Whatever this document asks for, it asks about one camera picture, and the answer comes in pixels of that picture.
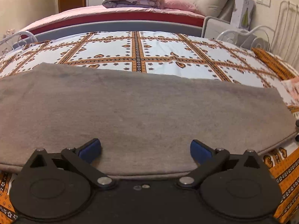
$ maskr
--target white box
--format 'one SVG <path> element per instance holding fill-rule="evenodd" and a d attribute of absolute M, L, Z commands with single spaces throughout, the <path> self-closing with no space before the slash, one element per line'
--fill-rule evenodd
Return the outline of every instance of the white box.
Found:
<path fill-rule="evenodd" d="M 254 5 L 255 2 L 253 0 L 235 0 L 231 25 L 236 28 L 249 30 Z"/>

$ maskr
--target red mattress edge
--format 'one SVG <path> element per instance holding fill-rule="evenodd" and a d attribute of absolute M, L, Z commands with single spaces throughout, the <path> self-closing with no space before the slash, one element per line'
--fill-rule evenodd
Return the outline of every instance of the red mattress edge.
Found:
<path fill-rule="evenodd" d="M 30 30 L 34 35 L 40 34 L 52 29 L 63 28 L 76 24 L 100 22 L 100 21 L 117 21 L 117 20 L 150 20 L 150 21 L 163 21 L 163 22 L 173 22 L 179 24 L 193 25 L 197 27 L 202 27 L 204 18 L 195 18 L 185 15 L 176 14 L 165 14 L 165 13 L 107 13 L 107 14 L 97 14 L 89 15 L 78 18 L 71 18 L 64 21 L 56 22 L 53 24 L 48 24 L 43 27 Z"/>

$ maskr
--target blue gripper pad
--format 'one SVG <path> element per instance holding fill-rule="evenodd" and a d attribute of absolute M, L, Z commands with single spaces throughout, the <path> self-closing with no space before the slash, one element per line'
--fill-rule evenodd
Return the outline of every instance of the blue gripper pad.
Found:
<path fill-rule="evenodd" d="M 190 154 L 192 158 L 199 164 L 203 164 L 213 156 L 211 151 L 194 140 L 190 144 Z"/>
<path fill-rule="evenodd" d="M 91 163 L 102 152 L 101 142 L 99 139 L 93 139 L 86 143 L 79 151 L 78 156 L 87 163 Z"/>

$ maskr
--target black circular plate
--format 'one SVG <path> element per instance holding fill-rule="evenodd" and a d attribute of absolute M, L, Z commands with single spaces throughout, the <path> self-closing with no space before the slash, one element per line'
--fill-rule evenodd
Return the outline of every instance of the black circular plate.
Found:
<path fill-rule="evenodd" d="M 255 168 L 227 170 L 209 176 L 200 187 L 204 201 L 220 213 L 257 218 L 273 213 L 281 201 L 274 179 Z"/>
<path fill-rule="evenodd" d="M 56 219 L 75 212 L 90 192 L 89 182 L 76 173 L 39 167 L 13 182 L 10 199 L 18 213 Z"/>

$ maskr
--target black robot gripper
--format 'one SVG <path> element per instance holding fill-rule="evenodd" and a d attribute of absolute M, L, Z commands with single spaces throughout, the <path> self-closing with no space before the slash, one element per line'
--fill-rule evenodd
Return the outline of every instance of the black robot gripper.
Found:
<path fill-rule="evenodd" d="M 200 166 L 159 180 L 111 179 L 89 164 L 95 152 L 98 139 L 61 153 L 35 150 L 10 190 L 15 223 L 279 223 L 280 187 L 253 150 L 234 155 L 193 140 Z"/>

